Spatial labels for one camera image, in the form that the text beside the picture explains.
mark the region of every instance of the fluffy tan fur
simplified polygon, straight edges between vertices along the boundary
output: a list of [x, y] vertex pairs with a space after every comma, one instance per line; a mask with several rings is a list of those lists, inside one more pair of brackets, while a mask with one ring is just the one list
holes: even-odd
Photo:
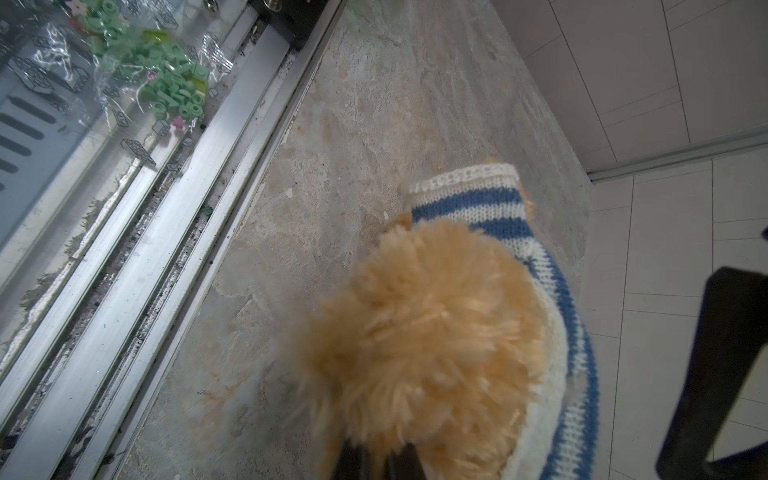
[[429, 478], [499, 478], [545, 364], [545, 312], [496, 239], [402, 218], [293, 335], [329, 478], [343, 439], [373, 474], [412, 442]]

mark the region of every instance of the black object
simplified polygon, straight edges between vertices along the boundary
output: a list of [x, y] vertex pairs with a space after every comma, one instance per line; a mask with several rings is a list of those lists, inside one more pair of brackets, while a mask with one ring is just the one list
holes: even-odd
[[[370, 456], [365, 446], [352, 446], [348, 441], [339, 454], [331, 480], [370, 480]], [[398, 454], [391, 454], [384, 465], [386, 480], [426, 480], [416, 447], [409, 443]]]
[[768, 478], [768, 442], [707, 461], [707, 453], [766, 343], [768, 276], [719, 269], [704, 290], [685, 386], [656, 463], [663, 480]]
[[327, 3], [328, 0], [250, 0], [259, 17], [298, 49], [306, 43]]

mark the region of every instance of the gray stone slab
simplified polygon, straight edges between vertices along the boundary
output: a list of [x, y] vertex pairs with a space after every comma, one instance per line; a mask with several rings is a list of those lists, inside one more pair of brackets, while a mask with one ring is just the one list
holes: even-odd
[[121, 477], [312, 478], [280, 327], [347, 278], [402, 185], [487, 156], [518, 167], [578, 290], [589, 180], [488, 1], [350, 0]]

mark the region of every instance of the plush toy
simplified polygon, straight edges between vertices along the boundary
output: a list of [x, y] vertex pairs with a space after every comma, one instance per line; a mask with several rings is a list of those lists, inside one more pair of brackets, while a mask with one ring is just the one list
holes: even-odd
[[430, 479], [588, 480], [594, 357], [515, 169], [456, 170], [406, 200], [409, 215], [291, 337], [318, 479], [349, 442], [372, 478], [413, 444]]

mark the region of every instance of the striped sweater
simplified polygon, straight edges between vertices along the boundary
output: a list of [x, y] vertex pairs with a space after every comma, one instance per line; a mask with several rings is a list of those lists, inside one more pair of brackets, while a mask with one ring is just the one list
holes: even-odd
[[483, 164], [414, 184], [406, 200], [414, 222], [464, 220], [502, 241], [528, 267], [550, 315], [547, 378], [502, 480], [589, 480], [598, 435], [594, 354], [565, 278], [525, 219], [518, 182], [513, 166]]

